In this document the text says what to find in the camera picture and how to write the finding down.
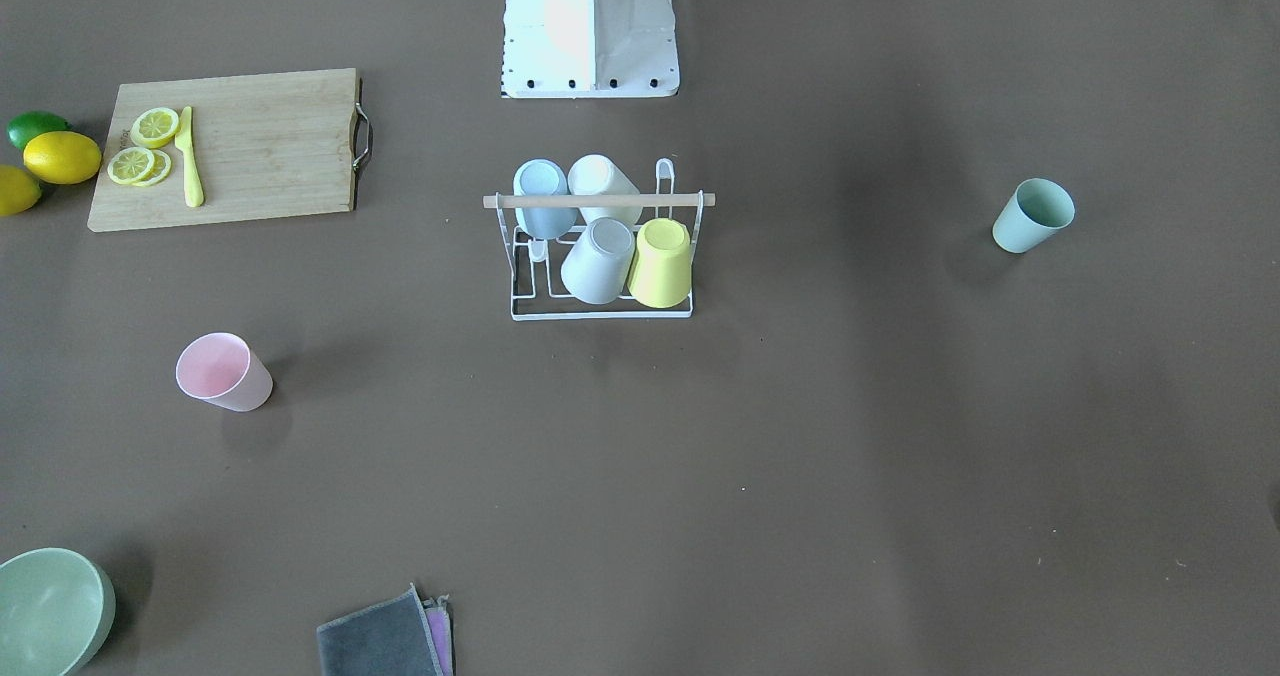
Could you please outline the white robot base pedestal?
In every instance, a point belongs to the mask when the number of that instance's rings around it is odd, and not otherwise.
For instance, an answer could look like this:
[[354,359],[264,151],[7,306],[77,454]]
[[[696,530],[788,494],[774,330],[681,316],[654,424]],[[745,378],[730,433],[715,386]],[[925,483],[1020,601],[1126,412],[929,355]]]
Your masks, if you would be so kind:
[[506,99],[678,93],[673,0],[506,0]]

